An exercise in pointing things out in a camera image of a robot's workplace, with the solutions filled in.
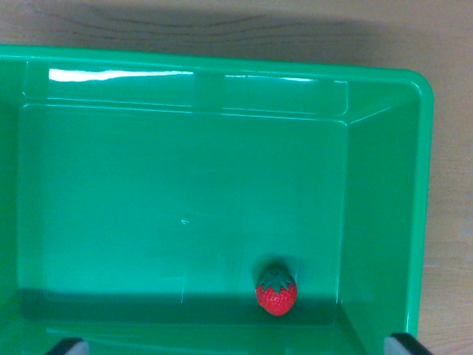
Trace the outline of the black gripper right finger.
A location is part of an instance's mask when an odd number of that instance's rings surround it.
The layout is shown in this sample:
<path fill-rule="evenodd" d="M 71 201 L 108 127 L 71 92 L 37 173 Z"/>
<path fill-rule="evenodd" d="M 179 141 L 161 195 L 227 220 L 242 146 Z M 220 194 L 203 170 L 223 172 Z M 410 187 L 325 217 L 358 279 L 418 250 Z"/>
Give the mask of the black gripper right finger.
<path fill-rule="evenodd" d="M 394 333 L 384 339 L 384 355 L 433 355 L 409 333 Z"/>

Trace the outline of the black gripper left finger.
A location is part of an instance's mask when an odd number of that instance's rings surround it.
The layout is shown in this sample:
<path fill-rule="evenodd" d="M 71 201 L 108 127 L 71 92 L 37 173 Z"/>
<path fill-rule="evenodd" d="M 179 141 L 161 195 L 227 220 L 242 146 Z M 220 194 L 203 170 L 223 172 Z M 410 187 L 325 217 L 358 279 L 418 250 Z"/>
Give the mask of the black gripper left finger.
<path fill-rule="evenodd" d="M 78 337 L 63 338 L 46 355 L 89 355 L 89 343 Z"/>

